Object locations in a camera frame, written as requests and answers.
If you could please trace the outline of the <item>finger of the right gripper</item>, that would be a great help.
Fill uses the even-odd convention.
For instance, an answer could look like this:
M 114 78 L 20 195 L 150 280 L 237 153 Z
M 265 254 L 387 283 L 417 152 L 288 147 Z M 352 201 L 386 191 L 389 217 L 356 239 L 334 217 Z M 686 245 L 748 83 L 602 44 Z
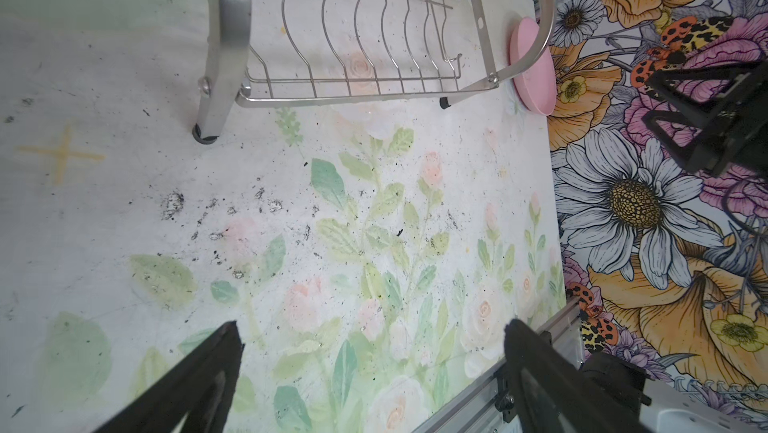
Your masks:
M 715 133 L 694 127 L 679 112 L 652 110 L 642 121 L 684 172 L 717 175 L 720 146 Z
M 710 119 L 735 110 L 730 95 L 749 73 L 749 64 L 660 70 L 645 85 L 685 118 Z

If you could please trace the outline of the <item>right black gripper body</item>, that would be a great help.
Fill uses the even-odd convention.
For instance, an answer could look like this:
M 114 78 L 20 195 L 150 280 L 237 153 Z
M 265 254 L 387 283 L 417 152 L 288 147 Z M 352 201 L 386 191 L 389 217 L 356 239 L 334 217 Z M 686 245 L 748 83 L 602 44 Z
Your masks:
M 718 177 L 739 166 L 766 178 L 767 63 L 711 67 L 701 74 L 725 86 L 701 106 L 704 125 L 695 137 L 691 170 Z

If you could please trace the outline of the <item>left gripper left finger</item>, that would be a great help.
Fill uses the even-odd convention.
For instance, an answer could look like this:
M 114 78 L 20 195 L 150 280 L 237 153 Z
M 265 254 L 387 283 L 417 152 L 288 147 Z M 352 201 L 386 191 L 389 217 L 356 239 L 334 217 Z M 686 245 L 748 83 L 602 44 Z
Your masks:
M 223 323 L 99 432 L 222 432 L 233 404 L 245 345 Z

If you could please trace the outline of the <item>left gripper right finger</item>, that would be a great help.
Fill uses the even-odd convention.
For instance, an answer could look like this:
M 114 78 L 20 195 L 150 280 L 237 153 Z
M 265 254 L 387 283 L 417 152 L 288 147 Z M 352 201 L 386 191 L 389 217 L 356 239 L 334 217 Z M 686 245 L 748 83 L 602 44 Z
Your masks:
M 520 320 L 505 328 L 506 375 L 525 432 L 646 432 L 645 371 L 597 352 L 574 367 Z

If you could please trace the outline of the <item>pink round plate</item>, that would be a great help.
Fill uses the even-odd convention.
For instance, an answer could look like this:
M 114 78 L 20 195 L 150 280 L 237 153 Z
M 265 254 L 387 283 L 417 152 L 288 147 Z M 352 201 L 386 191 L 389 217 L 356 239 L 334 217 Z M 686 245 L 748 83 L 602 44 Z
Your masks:
M 537 22 L 523 18 L 515 27 L 509 41 L 509 62 L 516 64 L 533 45 L 539 33 Z M 545 49 L 539 59 L 525 72 L 512 79 L 523 105 L 531 112 L 549 116 L 554 112 L 557 88 L 552 55 Z

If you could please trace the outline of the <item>chrome wire dish rack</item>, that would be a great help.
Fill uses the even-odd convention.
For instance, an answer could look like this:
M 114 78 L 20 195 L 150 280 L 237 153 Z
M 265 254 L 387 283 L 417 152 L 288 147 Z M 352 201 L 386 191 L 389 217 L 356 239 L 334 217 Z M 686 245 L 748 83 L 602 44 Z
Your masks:
M 493 13 L 485 0 L 207 0 L 207 59 L 194 139 L 235 107 L 435 98 L 449 108 L 528 71 L 546 51 L 554 0 Z

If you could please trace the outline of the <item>aluminium front rail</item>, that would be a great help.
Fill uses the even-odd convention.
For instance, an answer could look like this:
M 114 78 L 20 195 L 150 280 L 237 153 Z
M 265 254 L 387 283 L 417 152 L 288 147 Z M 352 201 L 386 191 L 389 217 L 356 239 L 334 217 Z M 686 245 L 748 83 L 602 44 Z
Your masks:
M 540 334 L 569 364 L 578 368 L 585 353 L 580 336 L 580 309 L 577 300 L 566 306 L 540 326 Z M 520 432 L 514 421 L 512 397 L 508 381 L 503 378 L 505 361 L 500 361 L 481 374 L 455 398 L 446 403 L 416 428 L 418 432 Z

